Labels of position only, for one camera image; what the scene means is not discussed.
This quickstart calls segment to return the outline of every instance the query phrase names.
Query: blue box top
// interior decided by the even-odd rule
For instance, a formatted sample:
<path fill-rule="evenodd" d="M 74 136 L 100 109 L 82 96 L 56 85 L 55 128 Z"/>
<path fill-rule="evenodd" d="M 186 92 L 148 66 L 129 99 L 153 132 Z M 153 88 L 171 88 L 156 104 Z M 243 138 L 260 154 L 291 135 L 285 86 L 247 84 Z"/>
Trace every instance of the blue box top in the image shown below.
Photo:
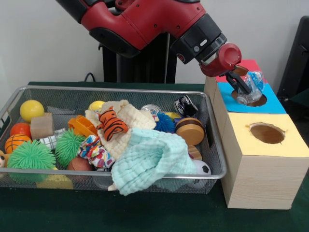
<path fill-rule="evenodd" d="M 218 88 L 221 92 L 226 109 L 229 112 L 238 113 L 260 113 L 260 114 L 286 114 L 283 106 L 279 102 L 277 96 L 271 89 L 269 84 L 265 84 L 263 94 L 267 98 L 266 104 L 262 106 L 246 106 L 239 104 L 231 95 L 233 88 L 229 83 L 218 83 Z"/>

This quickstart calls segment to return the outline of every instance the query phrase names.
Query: red robot arm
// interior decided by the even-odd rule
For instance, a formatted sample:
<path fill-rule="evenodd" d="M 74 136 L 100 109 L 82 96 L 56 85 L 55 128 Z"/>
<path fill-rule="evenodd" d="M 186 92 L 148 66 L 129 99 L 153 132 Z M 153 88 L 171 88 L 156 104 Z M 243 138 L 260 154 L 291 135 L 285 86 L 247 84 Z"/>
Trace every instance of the red robot arm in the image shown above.
<path fill-rule="evenodd" d="M 92 37 L 127 58 L 168 32 L 176 38 L 170 49 L 177 57 L 184 64 L 195 58 L 207 76 L 226 75 L 241 61 L 239 48 L 226 43 L 199 0 L 116 0 L 119 15 L 113 15 L 101 0 L 56 1 Z"/>

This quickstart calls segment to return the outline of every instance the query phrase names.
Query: plastic bottle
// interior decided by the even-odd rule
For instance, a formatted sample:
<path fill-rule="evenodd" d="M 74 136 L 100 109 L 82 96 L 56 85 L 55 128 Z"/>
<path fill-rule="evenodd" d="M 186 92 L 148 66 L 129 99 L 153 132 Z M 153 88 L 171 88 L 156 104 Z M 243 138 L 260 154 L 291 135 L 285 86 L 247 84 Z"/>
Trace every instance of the plastic bottle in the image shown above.
<path fill-rule="evenodd" d="M 248 72 L 245 83 L 252 90 L 250 94 L 244 94 L 241 89 L 238 90 L 237 102 L 248 105 L 249 103 L 257 102 L 263 96 L 264 76 L 262 72 Z"/>

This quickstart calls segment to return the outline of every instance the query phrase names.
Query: box lid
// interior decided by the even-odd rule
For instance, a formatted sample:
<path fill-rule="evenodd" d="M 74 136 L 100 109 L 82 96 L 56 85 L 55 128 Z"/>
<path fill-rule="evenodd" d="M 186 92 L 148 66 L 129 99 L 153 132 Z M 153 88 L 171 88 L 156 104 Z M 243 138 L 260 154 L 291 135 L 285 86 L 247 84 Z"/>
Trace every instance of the box lid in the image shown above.
<path fill-rule="evenodd" d="M 231 95 L 234 89 L 231 87 L 229 83 L 218 83 L 218 90 L 220 91 L 226 109 L 229 112 L 286 114 L 283 106 L 279 102 L 277 96 L 272 91 L 269 84 L 265 84 L 265 88 L 263 91 L 263 94 L 267 98 L 266 104 L 256 107 L 239 104 Z"/>
<path fill-rule="evenodd" d="M 256 63 L 256 61 L 254 59 L 244 59 L 241 63 L 239 63 L 239 65 L 246 67 L 251 72 L 254 72 L 254 71 L 260 71 L 261 72 L 260 67 L 258 66 L 258 64 Z M 217 76 L 216 81 L 217 82 L 227 82 L 225 76 Z"/>
<path fill-rule="evenodd" d="M 285 115 L 228 113 L 233 133 L 243 155 L 309 157 L 309 149 L 291 118 Z M 276 144 L 262 142 L 252 133 L 252 125 L 269 124 L 282 130 L 284 139 Z"/>

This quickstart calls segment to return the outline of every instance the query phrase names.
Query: tiger plush toy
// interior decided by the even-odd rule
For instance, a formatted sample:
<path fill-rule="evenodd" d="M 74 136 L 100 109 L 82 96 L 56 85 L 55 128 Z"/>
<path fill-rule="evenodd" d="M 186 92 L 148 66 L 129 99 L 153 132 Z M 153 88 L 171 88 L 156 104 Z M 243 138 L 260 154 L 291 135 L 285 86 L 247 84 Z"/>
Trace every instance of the tiger plush toy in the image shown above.
<path fill-rule="evenodd" d="M 98 114 L 98 119 L 101 122 L 97 126 L 97 130 L 104 131 L 104 139 L 106 141 L 111 140 L 112 136 L 117 133 L 127 133 L 128 127 L 126 123 L 117 118 L 116 112 L 113 110 L 113 106 L 104 111 L 101 115 Z"/>

